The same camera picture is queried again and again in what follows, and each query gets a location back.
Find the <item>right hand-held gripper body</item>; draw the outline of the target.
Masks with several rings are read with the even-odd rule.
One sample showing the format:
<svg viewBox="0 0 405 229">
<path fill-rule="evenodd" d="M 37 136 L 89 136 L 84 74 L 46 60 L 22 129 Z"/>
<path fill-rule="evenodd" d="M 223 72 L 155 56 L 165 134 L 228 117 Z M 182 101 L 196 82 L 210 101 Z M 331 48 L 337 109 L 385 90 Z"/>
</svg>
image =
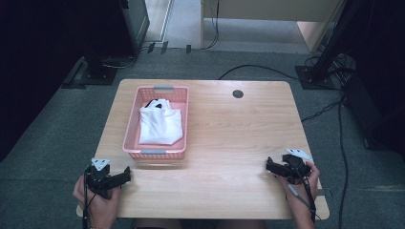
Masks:
<svg viewBox="0 0 405 229">
<path fill-rule="evenodd" d="M 312 156 L 300 149 L 286 148 L 286 152 L 286 155 L 282 155 L 282 161 L 285 162 L 286 168 L 283 177 L 286 177 L 293 184 L 301 182 L 309 175 L 310 167 L 306 162 L 313 162 Z"/>
</svg>

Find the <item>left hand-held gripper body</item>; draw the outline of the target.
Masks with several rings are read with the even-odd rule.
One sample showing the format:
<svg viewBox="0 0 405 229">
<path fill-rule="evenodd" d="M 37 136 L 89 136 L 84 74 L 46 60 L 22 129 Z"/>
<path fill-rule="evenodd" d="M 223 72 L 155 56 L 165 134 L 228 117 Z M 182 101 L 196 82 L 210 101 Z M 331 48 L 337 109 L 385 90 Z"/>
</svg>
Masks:
<svg viewBox="0 0 405 229">
<path fill-rule="evenodd" d="M 110 160 L 92 158 L 91 165 L 85 170 L 85 184 L 95 194 L 110 199 L 112 191 L 107 187 L 110 175 Z"/>
</svg>

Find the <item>pink plastic basket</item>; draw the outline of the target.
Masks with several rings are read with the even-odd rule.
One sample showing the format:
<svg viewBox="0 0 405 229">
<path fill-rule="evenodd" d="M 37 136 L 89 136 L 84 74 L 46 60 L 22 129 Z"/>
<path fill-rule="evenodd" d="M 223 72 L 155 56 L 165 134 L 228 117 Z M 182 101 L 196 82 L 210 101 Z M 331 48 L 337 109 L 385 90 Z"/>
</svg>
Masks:
<svg viewBox="0 0 405 229">
<path fill-rule="evenodd" d="M 185 157 L 189 90 L 185 86 L 140 86 L 132 105 L 122 150 L 135 160 L 178 160 Z M 173 145 L 140 144 L 139 109 L 152 99 L 167 99 L 181 110 L 183 137 Z"/>
</svg>

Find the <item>white garment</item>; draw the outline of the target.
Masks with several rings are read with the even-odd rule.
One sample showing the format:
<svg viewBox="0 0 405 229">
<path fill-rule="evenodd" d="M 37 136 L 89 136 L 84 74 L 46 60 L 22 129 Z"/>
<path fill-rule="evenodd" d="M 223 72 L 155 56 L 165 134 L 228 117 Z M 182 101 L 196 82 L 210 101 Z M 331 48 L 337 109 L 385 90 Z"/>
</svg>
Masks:
<svg viewBox="0 0 405 229">
<path fill-rule="evenodd" d="M 169 100 L 152 99 L 139 114 L 140 144 L 173 145 L 183 137 L 181 110 L 173 109 Z"/>
</svg>

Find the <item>person's left hand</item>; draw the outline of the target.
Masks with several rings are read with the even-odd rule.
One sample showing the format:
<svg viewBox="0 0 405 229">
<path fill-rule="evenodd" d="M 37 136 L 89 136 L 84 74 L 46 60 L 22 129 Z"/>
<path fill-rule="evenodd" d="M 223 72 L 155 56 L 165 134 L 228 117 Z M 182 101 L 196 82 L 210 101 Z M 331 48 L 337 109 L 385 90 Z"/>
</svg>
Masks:
<svg viewBox="0 0 405 229">
<path fill-rule="evenodd" d="M 95 229 L 112 229 L 117 219 L 117 208 L 120 198 L 119 187 L 112 190 L 110 199 L 85 191 L 84 176 L 75 183 L 73 196 L 81 208 L 88 206 L 90 225 Z"/>
</svg>

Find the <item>person's right hand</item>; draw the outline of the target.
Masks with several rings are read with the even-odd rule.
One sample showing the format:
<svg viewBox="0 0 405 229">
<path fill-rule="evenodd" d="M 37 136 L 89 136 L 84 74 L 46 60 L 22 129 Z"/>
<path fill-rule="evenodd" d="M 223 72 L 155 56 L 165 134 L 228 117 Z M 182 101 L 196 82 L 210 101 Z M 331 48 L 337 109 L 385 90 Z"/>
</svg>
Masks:
<svg viewBox="0 0 405 229">
<path fill-rule="evenodd" d="M 310 167 L 309 177 L 307 178 L 310 193 L 312 195 L 312 199 L 316 200 L 318 196 L 318 178 L 320 176 L 320 171 L 313 163 L 307 161 L 306 164 Z M 285 191 L 291 213 L 293 214 L 309 212 L 311 214 L 309 210 L 311 200 L 309 198 L 309 194 L 306 191 L 305 185 L 289 184 L 284 177 L 280 176 L 277 176 L 277 179 L 281 183 Z"/>
</svg>

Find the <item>black square stand base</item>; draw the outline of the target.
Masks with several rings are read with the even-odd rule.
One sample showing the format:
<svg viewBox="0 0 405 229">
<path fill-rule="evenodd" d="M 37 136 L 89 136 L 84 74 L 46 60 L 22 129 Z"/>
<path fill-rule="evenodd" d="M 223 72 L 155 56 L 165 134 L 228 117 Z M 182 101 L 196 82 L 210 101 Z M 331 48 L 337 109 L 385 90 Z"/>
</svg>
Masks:
<svg viewBox="0 0 405 229">
<path fill-rule="evenodd" d="M 295 71 L 304 90 L 335 90 L 331 79 L 316 75 L 311 66 L 296 66 Z"/>
</svg>

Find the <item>black box on floor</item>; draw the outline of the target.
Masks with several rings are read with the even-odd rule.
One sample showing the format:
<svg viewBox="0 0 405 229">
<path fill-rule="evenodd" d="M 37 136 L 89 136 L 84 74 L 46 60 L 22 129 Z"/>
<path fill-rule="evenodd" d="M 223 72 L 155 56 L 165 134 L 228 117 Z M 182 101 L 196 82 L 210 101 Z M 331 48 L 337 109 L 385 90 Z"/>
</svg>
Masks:
<svg viewBox="0 0 405 229">
<path fill-rule="evenodd" d="M 382 114 L 359 76 L 352 76 L 342 89 L 358 121 L 364 146 L 405 157 L 405 103 Z"/>
</svg>

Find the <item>black flat stand base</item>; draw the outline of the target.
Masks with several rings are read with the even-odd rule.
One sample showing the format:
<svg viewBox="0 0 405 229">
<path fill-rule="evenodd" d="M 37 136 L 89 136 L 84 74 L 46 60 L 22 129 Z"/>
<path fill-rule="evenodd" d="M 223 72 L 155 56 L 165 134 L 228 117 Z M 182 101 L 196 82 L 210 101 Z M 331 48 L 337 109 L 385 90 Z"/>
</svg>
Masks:
<svg viewBox="0 0 405 229">
<path fill-rule="evenodd" d="M 61 84 L 62 89 L 86 89 L 90 85 L 110 86 L 117 69 L 101 66 L 99 72 L 84 57 L 76 61 Z"/>
</svg>

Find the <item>dark grey cabinet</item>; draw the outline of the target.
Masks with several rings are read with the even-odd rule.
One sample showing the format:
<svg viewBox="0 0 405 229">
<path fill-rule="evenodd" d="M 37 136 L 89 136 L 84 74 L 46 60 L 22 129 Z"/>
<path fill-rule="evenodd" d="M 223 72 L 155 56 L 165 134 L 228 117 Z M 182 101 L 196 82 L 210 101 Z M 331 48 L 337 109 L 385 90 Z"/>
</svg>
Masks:
<svg viewBox="0 0 405 229">
<path fill-rule="evenodd" d="M 118 2 L 129 32 L 134 54 L 138 55 L 150 25 L 145 0 L 118 0 Z"/>
</svg>

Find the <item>beige wooden desk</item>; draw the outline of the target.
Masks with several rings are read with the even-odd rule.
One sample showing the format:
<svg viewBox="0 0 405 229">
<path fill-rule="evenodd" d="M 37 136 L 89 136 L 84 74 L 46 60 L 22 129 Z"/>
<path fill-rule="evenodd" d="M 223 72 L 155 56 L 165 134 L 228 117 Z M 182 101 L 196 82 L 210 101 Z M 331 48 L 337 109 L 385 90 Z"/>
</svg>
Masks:
<svg viewBox="0 0 405 229">
<path fill-rule="evenodd" d="M 309 52 L 315 52 L 328 25 L 347 0 L 200 0 L 201 38 L 205 18 L 296 21 Z"/>
</svg>

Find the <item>black slanted stand post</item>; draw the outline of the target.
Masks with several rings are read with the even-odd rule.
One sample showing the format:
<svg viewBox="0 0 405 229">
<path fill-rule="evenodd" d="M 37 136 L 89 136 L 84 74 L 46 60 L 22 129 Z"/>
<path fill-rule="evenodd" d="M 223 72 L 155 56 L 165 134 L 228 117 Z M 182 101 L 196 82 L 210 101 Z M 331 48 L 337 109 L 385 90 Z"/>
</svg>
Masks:
<svg viewBox="0 0 405 229">
<path fill-rule="evenodd" d="M 349 28 L 351 27 L 353 18 L 359 12 L 364 2 L 365 0 L 348 0 L 346 3 L 336 28 L 331 35 L 329 44 L 313 66 L 313 71 L 316 75 L 326 77 L 326 71 L 332 59 L 339 54 L 339 51 L 342 49 L 343 38 L 349 34 Z"/>
</svg>

